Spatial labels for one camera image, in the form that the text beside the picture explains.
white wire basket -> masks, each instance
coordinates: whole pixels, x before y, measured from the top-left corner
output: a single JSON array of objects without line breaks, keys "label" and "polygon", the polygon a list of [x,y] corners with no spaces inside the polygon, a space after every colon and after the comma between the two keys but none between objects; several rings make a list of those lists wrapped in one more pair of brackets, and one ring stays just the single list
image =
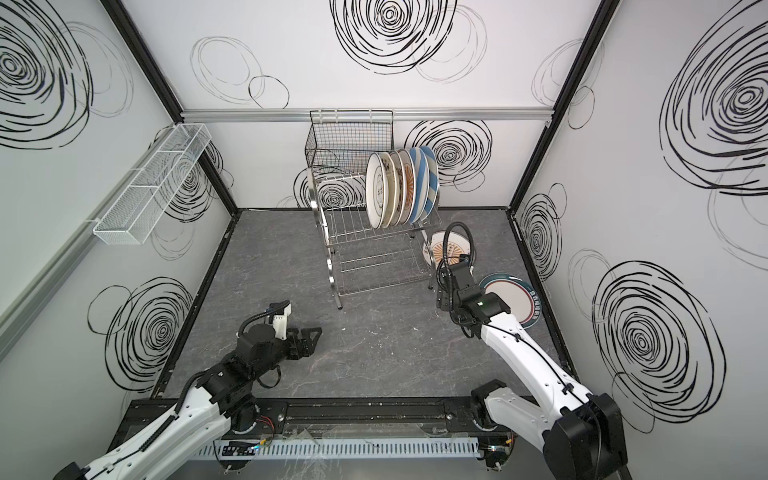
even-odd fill
[{"label": "white wire basket", "polygon": [[94,227],[107,245],[141,245],[210,143],[204,124],[176,124]]}]

ceramic plate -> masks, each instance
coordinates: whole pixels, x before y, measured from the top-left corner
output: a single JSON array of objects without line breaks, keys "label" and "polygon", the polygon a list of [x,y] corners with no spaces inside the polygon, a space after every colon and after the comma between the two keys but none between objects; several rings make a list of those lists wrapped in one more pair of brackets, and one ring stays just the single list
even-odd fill
[{"label": "ceramic plate", "polygon": [[[444,236],[444,230],[432,235],[429,241],[432,255],[429,254],[426,245],[422,248],[422,255],[427,263],[431,263],[434,266],[440,263],[440,259],[442,259],[442,239]],[[451,235],[448,237],[448,264],[458,263],[458,256],[462,253],[469,253],[469,240],[459,233],[451,232]]]},{"label": "ceramic plate", "polygon": [[433,152],[429,147],[419,148],[424,153],[424,156],[427,159],[427,166],[429,167],[429,189],[427,190],[427,201],[424,204],[424,211],[422,212],[421,216],[419,216],[419,220],[425,220],[432,212],[432,209],[435,207],[435,199],[437,198],[437,190],[440,187],[440,182],[438,181],[439,176],[435,152]]},{"label": "ceramic plate", "polygon": [[408,150],[413,160],[416,175],[416,189],[413,197],[413,212],[408,219],[409,223],[415,223],[424,212],[427,203],[427,190],[429,189],[429,167],[427,158],[420,148],[414,147]]},{"label": "ceramic plate", "polygon": [[392,159],[392,157],[390,157],[389,154],[385,151],[379,152],[379,156],[382,158],[382,164],[384,165],[384,178],[386,179],[386,183],[389,188],[389,198],[385,204],[386,206],[384,208],[384,215],[382,220],[382,228],[387,228],[392,225],[392,219],[395,217],[395,204],[397,203],[397,196],[400,193],[400,183],[397,181],[395,161]]},{"label": "ceramic plate", "polygon": [[402,161],[402,173],[405,176],[403,185],[405,185],[404,189],[406,191],[402,198],[402,212],[400,213],[400,220],[398,223],[405,223],[411,217],[411,213],[413,213],[413,194],[415,193],[414,190],[416,188],[416,175],[413,170],[413,160],[408,151],[405,148],[401,148],[397,150],[397,154]]},{"label": "ceramic plate", "polygon": [[486,293],[495,293],[509,305],[520,325],[527,329],[541,316],[541,300],[533,287],[509,273],[492,273],[480,280],[479,286]]},{"label": "ceramic plate", "polygon": [[366,210],[371,227],[381,227],[388,199],[389,186],[384,178],[384,163],[379,154],[371,154],[366,172]]},{"label": "ceramic plate", "polygon": [[394,227],[400,224],[402,208],[406,203],[406,166],[396,151],[389,152],[389,156],[395,163],[395,178],[397,179],[397,187],[399,189],[397,200],[395,201],[395,213],[392,215],[392,222],[389,224],[390,227]]}]

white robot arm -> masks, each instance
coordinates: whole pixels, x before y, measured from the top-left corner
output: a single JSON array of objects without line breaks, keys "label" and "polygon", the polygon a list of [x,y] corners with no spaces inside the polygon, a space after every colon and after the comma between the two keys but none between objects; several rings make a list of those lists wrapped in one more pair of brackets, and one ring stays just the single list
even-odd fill
[{"label": "white robot arm", "polygon": [[[472,235],[463,227],[470,244]],[[443,252],[448,252],[447,245]],[[447,267],[444,257],[437,269],[438,307],[465,335],[478,337],[493,348],[517,374],[536,403],[516,395],[495,380],[472,391],[472,411],[481,429],[503,425],[544,454],[557,480],[606,478],[627,464],[624,430],[619,408],[610,396],[594,396],[567,374],[525,332],[509,308],[494,293],[485,293],[472,278],[473,255]],[[71,463],[54,480],[165,480],[204,445],[233,427],[253,421],[254,381],[282,359],[299,359],[314,352],[320,329],[287,329],[288,302],[270,305],[261,316],[240,327],[237,347],[201,377],[193,377],[180,403],[117,449],[86,468]],[[266,314],[273,325],[245,325]]]}]

aluminum rail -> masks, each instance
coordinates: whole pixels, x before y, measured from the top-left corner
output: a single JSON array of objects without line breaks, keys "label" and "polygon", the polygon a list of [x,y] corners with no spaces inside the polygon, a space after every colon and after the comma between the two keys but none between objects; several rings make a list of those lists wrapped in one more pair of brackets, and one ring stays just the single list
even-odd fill
[{"label": "aluminum rail", "polygon": [[224,110],[185,110],[181,116],[188,123],[244,123],[262,121],[310,122],[310,112],[337,112],[338,121],[384,121],[394,112],[394,121],[422,120],[540,120],[549,121],[550,107],[488,108],[228,108]]}]

gray marble floor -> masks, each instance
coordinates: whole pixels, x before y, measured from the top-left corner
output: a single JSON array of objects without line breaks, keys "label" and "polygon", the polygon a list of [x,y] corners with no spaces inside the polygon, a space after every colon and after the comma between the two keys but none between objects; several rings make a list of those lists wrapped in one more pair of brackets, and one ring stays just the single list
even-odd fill
[{"label": "gray marble floor", "polygon": [[[465,222],[478,251],[475,278],[506,272],[527,279],[505,213],[445,210],[444,225]],[[314,356],[282,364],[274,389],[257,397],[467,396],[492,379],[527,389],[502,359],[467,339],[435,308],[426,282],[345,296],[338,310],[310,212],[247,211],[230,245],[171,376],[165,396],[178,396],[194,372],[212,366],[235,346],[235,332],[270,302],[290,299],[290,325],[321,326]],[[557,359],[543,319],[528,330]],[[272,383],[273,372],[263,377]]]}]

